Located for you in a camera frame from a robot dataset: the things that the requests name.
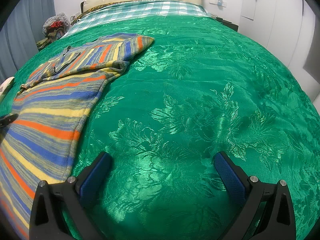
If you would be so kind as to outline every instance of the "green bedspread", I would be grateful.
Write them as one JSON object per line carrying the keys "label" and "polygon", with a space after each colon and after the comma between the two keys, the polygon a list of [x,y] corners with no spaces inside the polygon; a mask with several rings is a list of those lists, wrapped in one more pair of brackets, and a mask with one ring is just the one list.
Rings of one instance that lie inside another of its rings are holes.
{"label": "green bedspread", "polygon": [[287,181],[303,239],[319,217],[320,117],[273,55],[213,19],[146,17],[58,40],[17,72],[0,114],[40,63],[117,32],[155,42],[105,89],[72,172],[102,150],[113,156],[88,210],[109,239],[217,239],[239,209],[212,164],[220,150],[263,182]]}

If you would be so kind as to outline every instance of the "gray cloth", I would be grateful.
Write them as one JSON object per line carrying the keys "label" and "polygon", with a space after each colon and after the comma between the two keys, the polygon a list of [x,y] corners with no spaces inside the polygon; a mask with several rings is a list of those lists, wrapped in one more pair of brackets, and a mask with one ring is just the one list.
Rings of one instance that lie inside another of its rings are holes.
{"label": "gray cloth", "polygon": [[37,52],[42,25],[55,15],[53,0],[20,0],[0,31],[0,83],[13,76]]}
{"label": "gray cloth", "polygon": [[70,22],[66,16],[65,13],[58,13],[57,15],[50,17],[49,19],[46,20],[46,22],[44,23],[43,27],[42,27],[42,33],[47,36],[47,29],[52,25],[52,23],[54,22],[63,22],[65,25],[65,30],[67,31],[69,29],[70,26]]}

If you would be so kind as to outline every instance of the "striped sweater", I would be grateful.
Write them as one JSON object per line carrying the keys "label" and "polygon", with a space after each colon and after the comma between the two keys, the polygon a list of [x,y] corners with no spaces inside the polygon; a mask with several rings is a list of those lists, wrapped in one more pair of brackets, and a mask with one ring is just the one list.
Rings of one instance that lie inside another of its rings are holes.
{"label": "striped sweater", "polygon": [[69,46],[21,85],[12,105],[19,117],[0,134],[0,206],[22,239],[38,182],[68,177],[81,129],[105,85],[153,40],[117,33]]}

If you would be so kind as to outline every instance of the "blue gripper pad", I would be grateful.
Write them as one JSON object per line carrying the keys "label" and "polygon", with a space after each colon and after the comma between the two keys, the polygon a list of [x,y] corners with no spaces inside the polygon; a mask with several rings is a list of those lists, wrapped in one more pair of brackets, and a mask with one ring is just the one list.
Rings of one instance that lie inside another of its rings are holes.
{"label": "blue gripper pad", "polygon": [[81,206],[86,207],[92,202],[103,179],[105,179],[107,173],[110,171],[110,168],[111,155],[109,153],[104,153],[80,187],[79,200]]}
{"label": "blue gripper pad", "polygon": [[243,205],[246,202],[245,187],[220,152],[214,156],[214,166],[230,197],[236,203]]}

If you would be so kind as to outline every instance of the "power switch plate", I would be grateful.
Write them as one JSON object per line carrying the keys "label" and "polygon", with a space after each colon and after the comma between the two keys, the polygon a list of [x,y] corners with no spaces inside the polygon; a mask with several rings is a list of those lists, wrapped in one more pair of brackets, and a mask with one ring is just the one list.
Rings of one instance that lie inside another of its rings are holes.
{"label": "power switch plate", "polygon": [[[209,3],[218,5],[218,0],[209,0]],[[227,7],[227,2],[222,1],[222,7]]]}

